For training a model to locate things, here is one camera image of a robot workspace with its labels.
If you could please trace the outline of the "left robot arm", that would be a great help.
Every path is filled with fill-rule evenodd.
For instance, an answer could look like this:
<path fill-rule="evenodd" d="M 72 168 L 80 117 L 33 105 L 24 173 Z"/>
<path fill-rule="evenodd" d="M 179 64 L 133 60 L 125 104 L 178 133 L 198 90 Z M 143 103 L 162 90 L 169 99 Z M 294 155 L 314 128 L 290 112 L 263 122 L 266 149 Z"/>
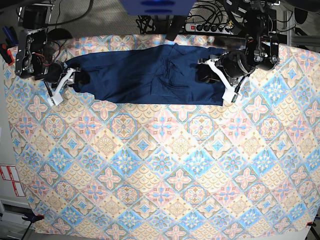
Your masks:
<path fill-rule="evenodd" d="M 241 89 L 256 69 L 271 71 L 280 61 L 276 21 L 272 18 L 276 11 L 271 9 L 276 2 L 248 1 L 242 23 L 235 19 L 227 1 L 222 3 L 229 19 L 245 34 L 245 48 L 200 59 L 197 78 L 207 84 L 221 82 L 225 87 L 222 99 L 231 104 L 241 100 Z"/>

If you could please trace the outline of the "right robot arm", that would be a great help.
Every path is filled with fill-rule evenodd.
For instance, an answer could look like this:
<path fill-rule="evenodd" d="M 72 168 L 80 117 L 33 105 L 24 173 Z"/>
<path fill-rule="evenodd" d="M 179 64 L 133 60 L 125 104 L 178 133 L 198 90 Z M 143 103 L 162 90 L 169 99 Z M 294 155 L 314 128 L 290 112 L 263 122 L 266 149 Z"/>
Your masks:
<path fill-rule="evenodd" d="M 15 74 L 22 78 L 33 78 L 44 82 L 50 106 L 58 106 L 64 100 L 62 90 L 75 83 L 76 72 L 81 69 L 68 67 L 58 60 L 62 45 L 49 36 L 54 2 L 33 3 L 16 10 L 18 24 L 22 27 L 18 35 L 18 49 L 15 57 Z"/>

